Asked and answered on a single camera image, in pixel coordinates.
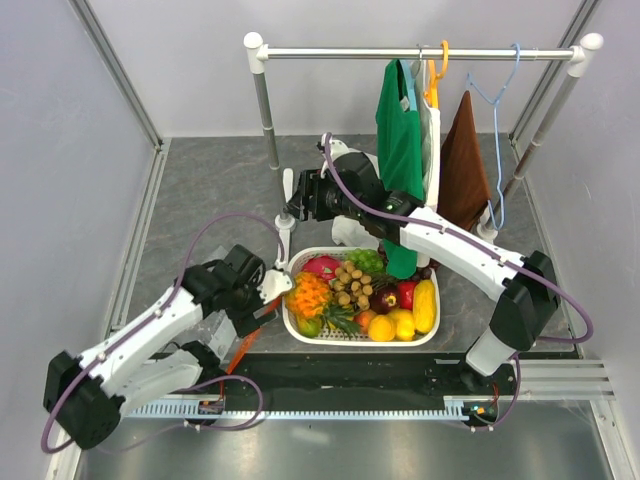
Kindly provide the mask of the orange toy pineapple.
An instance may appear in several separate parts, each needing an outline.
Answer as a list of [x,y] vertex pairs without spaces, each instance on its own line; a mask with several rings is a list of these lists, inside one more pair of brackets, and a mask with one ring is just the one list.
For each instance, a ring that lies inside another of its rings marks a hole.
[[355,313],[353,309],[339,306],[333,298],[329,283],[319,276],[300,272],[295,278],[295,287],[285,297],[285,306],[296,317],[319,316],[325,327],[341,331],[348,338],[360,333],[359,326],[353,321]]

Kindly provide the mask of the clear zip bag orange zipper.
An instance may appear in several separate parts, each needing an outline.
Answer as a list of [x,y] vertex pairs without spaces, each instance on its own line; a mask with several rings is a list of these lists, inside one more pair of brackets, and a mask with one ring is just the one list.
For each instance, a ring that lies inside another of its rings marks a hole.
[[[239,244],[230,249],[218,247],[203,266],[212,271],[215,265],[223,260],[234,260],[239,256],[248,257],[251,252]],[[224,310],[210,314],[195,326],[196,339],[205,344],[219,359],[221,369],[228,371],[233,363],[232,358],[240,350],[240,344],[249,337],[239,338],[233,322]]]

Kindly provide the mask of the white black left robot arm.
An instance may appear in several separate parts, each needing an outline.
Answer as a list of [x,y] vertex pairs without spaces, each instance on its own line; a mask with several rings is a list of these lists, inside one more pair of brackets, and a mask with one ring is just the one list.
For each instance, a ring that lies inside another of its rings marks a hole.
[[199,340],[165,358],[151,358],[182,332],[222,313],[245,337],[275,319],[271,305],[294,288],[291,275],[241,245],[222,259],[186,268],[160,299],[123,329],[48,365],[43,406],[72,443],[90,450],[106,440],[131,411],[167,394],[208,393],[222,373],[221,355]]

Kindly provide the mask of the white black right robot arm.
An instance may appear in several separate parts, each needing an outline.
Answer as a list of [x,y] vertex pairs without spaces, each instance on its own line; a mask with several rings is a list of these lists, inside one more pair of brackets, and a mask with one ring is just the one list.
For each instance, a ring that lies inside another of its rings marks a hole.
[[286,204],[300,221],[345,217],[368,234],[448,267],[495,301],[489,326],[471,345],[458,368],[467,392],[483,392],[494,373],[517,353],[529,350],[561,300],[550,258],[528,256],[490,244],[447,221],[403,191],[388,190],[369,157],[360,151],[332,151],[332,137],[320,141],[324,163],[305,170]]

